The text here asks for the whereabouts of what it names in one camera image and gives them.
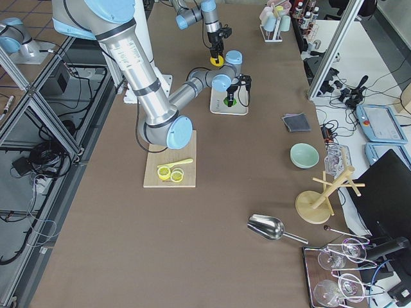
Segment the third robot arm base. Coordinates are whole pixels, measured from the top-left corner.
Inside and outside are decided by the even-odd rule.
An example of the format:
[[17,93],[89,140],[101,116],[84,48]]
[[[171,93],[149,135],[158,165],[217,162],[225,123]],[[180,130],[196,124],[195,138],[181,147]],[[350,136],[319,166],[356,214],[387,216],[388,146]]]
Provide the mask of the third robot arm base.
[[40,65],[55,45],[36,41],[20,19],[11,17],[1,21],[1,47],[15,64]]

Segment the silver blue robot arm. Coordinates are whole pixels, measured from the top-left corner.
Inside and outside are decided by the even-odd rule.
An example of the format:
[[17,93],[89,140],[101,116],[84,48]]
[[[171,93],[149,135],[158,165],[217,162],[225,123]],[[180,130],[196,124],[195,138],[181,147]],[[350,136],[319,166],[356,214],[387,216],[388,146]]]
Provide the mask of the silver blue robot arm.
[[195,70],[171,96],[162,88],[141,45],[136,29],[146,19],[134,18],[140,1],[53,1],[53,24],[57,32],[104,45],[143,106],[146,118],[136,132],[150,144],[179,150],[190,141],[193,125],[180,111],[206,87],[223,92],[241,76],[242,54],[228,51],[216,71]]
[[181,30],[197,22],[203,22],[209,46],[203,43],[211,54],[210,62],[216,67],[221,67],[224,64],[223,40],[231,36],[232,29],[228,25],[223,26],[219,21],[215,1],[202,1],[200,5],[192,8],[189,8],[185,1],[170,1],[170,3],[177,13],[175,20]]

